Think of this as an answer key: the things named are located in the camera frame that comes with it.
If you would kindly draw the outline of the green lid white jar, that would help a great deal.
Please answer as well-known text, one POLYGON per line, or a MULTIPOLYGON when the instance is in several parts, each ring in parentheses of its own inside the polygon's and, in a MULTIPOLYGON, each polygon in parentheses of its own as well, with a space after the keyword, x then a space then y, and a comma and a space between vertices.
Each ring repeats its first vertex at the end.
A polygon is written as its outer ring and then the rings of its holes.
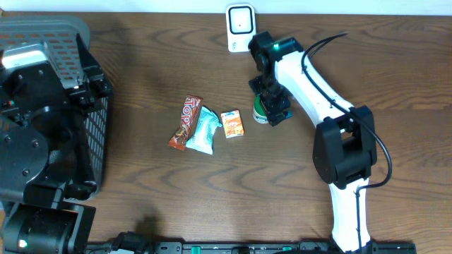
POLYGON ((266 113, 263 110, 261 105, 261 100, 259 96, 256 96, 253 105, 253 118, 257 123, 266 124, 268 123, 268 119, 266 113))

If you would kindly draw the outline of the orange Kleenex tissue pack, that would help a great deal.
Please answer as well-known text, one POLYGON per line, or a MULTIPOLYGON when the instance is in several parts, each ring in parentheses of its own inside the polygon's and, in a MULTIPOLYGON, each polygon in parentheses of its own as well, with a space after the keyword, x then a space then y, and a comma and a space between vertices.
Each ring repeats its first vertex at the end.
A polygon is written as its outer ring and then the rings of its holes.
POLYGON ((221 113, 221 119, 226 138, 235 138, 244 135, 244 127, 239 110, 221 113))

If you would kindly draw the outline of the teal white wipes packet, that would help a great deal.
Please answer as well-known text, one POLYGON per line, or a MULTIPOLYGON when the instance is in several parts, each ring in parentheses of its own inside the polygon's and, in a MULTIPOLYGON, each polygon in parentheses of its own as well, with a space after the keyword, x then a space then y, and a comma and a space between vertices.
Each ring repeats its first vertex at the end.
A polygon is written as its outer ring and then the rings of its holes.
POLYGON ((218 127, 222 127, 218 115, 202 106, 195 133, 186 142, 186 147, 212 155, 213 136, 218 127))

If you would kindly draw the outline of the red white snack packet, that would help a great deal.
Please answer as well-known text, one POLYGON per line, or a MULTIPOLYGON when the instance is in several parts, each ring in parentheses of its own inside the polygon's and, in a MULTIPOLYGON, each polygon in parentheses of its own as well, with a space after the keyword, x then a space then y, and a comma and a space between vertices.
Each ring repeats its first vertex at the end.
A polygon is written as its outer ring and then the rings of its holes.
POLYGON ((200 108, 202 98, 187 95, 182 109, 181 123, 176 133, 169 140, 168 145, 178 150, 186 149, 186 142, 191 133, 191 127, 200 108))

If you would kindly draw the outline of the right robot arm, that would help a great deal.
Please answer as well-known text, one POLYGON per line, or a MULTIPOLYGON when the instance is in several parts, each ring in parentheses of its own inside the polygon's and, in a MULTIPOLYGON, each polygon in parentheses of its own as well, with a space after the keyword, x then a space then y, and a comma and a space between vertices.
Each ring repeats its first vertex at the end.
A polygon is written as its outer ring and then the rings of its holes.
POLYGON ((254 35, 249 51, 260 75, 249 81, 256 103, 270 125, 291 117, 290 97, 314 125, 313 163, 328 184, 333 206, 332 238, 343 253, 370 241, 364 207, 371 167, 376 163, 374 117, 338 95, 312 66, 293 37, 275 41, 268 32, 254 35))

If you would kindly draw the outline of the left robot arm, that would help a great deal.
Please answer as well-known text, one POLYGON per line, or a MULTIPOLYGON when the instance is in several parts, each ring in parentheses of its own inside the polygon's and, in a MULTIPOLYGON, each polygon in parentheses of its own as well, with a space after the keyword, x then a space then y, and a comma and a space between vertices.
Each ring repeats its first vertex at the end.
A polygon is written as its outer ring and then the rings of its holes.
POLYGON ((82 37, 71 64, 40 41, 1 52, 1 227, 5 253, 87 253, 105 175, 112 85, 82 37))

